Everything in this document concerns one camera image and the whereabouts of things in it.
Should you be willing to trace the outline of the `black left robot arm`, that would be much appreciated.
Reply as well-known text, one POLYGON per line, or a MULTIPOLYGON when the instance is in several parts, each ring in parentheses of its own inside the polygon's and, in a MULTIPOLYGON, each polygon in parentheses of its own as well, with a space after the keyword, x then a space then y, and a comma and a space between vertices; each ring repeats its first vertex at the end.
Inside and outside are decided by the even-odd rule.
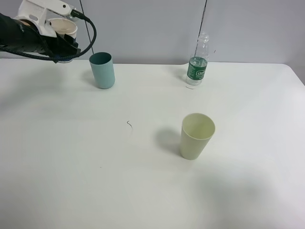
POLYGON ((0 15, 0 50, 11 54, 57 62, 79 57, 81 49, 76 42, 77 25, 67 19, 46 20, 55 31, 55 37, 43 36, 28 20, 16 20, 0 15))

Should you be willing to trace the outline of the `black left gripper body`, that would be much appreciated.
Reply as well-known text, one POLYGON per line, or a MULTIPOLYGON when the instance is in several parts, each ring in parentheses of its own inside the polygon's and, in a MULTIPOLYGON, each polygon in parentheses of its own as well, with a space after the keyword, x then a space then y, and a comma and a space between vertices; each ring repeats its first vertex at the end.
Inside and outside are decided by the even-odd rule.
POLYGON ((75 39, 67 34, 56 33, 56 37, 42 36, 33 26, 25 26, 20 52, 38 53, 48 57, 67 57, 81 52, 75 39))

